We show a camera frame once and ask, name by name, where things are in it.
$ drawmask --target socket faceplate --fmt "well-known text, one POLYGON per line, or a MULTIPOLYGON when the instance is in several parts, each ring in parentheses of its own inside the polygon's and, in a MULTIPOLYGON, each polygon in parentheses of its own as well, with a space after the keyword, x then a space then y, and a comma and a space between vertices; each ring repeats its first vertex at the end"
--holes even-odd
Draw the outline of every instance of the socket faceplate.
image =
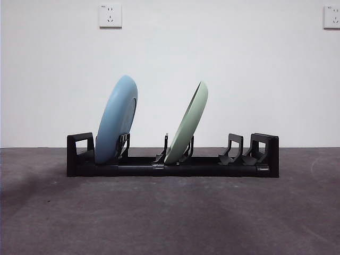
POLYGON ((121 28, 122 5, 101 4, 99 6, 99 26, 101 28, 121 28))

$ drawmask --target concrete floor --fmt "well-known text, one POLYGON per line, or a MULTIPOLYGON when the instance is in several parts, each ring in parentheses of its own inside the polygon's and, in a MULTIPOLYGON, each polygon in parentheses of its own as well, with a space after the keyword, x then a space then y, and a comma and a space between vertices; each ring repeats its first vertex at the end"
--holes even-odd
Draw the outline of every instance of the concrete floor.
POLYGON ((340 254, 340 148, 281 149, 278 179, 66 178, 65 149, 1 157, 2 255, 340 254))

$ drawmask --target electrical outlet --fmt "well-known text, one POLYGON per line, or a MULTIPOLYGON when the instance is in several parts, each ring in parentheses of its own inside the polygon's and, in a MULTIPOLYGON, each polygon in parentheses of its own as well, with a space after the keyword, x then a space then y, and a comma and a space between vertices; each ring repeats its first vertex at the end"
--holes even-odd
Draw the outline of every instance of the electrical outlet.
POLYGON ((324 28, 340 29, 340 5, 324 7, 324 28))
POLYGON ((99 26, 101 28, 121 28, 122 5, 101 4, 99 6, 99 26))

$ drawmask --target white wall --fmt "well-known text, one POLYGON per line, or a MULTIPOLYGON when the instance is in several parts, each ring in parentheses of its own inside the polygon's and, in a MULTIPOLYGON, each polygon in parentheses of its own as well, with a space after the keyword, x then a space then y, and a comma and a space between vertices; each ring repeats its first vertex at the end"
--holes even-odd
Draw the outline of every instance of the white wall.
POLYGON ((340 31, 332 0, 121 0, 123 29, 98 28, 98 0, 2 0, 1 146, 65 147, 97 133, 115 82, 133 77, 132 146, 173 137, 202 79, 197 146, 229 132, 283 147, 340 146, 340 31))

